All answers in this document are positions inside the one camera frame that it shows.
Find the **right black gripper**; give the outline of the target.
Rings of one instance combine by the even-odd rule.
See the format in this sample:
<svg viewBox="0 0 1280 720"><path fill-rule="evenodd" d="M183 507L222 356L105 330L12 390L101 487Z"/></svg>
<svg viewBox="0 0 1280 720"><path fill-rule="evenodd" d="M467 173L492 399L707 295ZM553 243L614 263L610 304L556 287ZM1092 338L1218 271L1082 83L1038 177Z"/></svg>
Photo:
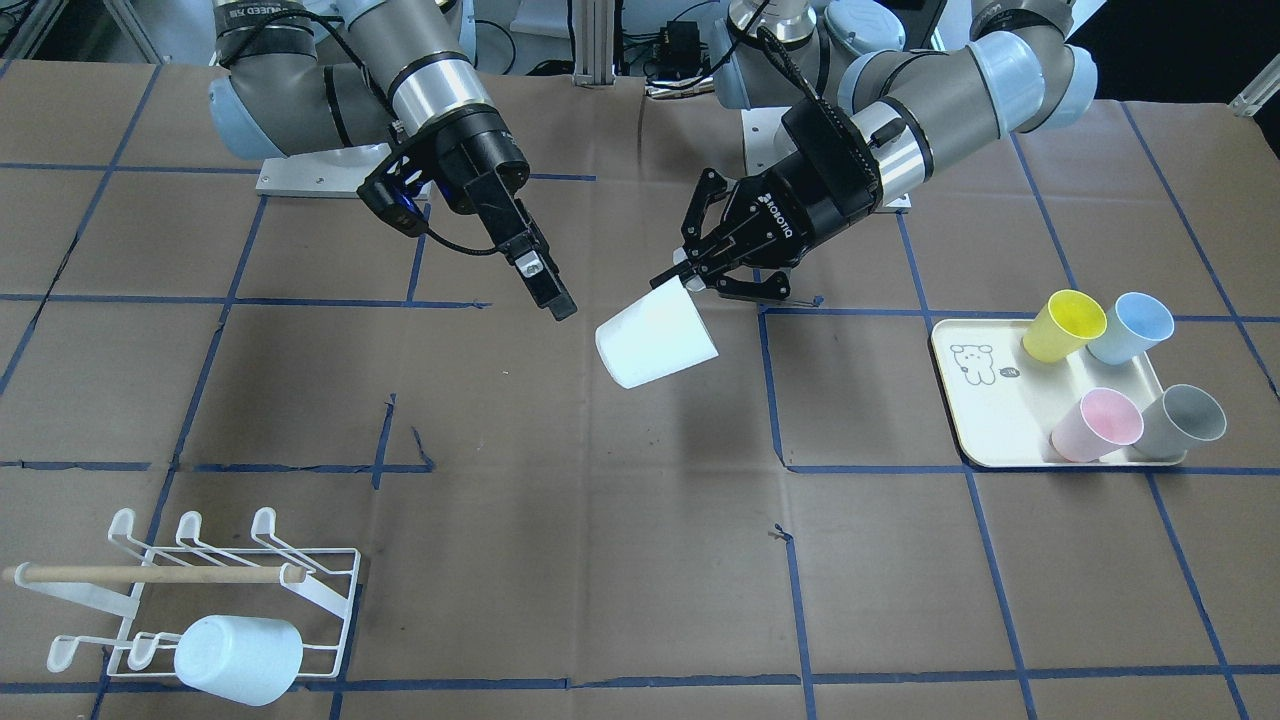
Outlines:
<svg viewBox="0 0 1280 720"><path fill-rule="evenodd" d="M495 108L461 108L434 127L435 183L452 211L475 213L465 186L477 178L477 215L493 243L520 274L536 306L557 322L577 305L536 222L512 193L529 181L530 165Z"/></svg>

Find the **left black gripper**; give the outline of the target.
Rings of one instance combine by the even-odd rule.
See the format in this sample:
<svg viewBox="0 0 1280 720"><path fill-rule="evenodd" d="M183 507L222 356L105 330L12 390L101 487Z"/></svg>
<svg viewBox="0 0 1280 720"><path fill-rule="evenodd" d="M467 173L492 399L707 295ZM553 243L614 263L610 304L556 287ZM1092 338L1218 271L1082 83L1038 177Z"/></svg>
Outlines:
<svg viewBox="0 0 1280 720"><path fill-rule="evenodd" d="M731 184L707 168L681 225L682 250L650 290L677 282L722 299L786 304L786 270L881 204L881 170L861 132L824 100L790 108L782 126L797 149Z"/></svg>

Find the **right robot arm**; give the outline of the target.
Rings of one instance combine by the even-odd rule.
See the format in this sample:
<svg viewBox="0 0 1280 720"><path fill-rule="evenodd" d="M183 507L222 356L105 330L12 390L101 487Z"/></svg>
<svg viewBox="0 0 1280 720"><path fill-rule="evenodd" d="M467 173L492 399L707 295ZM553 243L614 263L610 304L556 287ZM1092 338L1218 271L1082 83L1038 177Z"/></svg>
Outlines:
<svg viewBox="0 0 1280 720"><path fill-rule="evenodd" d="M215 1L209 90L224 145L250 160L387 143L357 196L408 237L433 236L419 206L435 184L475 215L534 302L563 320L576 304L518 199L530 165L457 31L434 1Z"/></svg>

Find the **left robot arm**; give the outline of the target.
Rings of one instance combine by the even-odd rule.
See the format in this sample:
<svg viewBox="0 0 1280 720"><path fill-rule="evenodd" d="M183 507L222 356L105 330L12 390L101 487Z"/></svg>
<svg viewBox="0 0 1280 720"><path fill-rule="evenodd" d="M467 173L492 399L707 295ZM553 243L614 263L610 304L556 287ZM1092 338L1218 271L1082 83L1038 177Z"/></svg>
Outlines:
<svg viewBox="0 0 1280 720"><path fill-rule="evenodd" d="M782 108L782 158L731 181L705 169L671 269L724 299L790 301L788 273L850 225L1014 133L1070 126L1098 68L1070 1L975 1L970 38L908 49L863 35L872 1L732 1L709 38L731 109Z"/></svg>

